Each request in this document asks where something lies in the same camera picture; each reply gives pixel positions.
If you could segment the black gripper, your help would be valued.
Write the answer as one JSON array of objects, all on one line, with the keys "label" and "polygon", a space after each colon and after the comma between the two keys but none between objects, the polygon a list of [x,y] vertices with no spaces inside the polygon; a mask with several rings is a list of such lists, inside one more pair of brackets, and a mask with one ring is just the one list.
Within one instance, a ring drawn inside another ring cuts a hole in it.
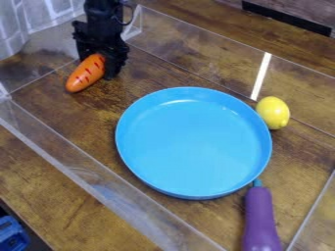
[{"label": "black gripper", "polygon": [[129,52],[121,39],[123,28],[128,25],[123,21],[124,7],[127,4],[123,0],[85,0],[87,20],[72,22],[80,61],[93,54],[103,54],[105,80],[113,79],[120,73]]}]

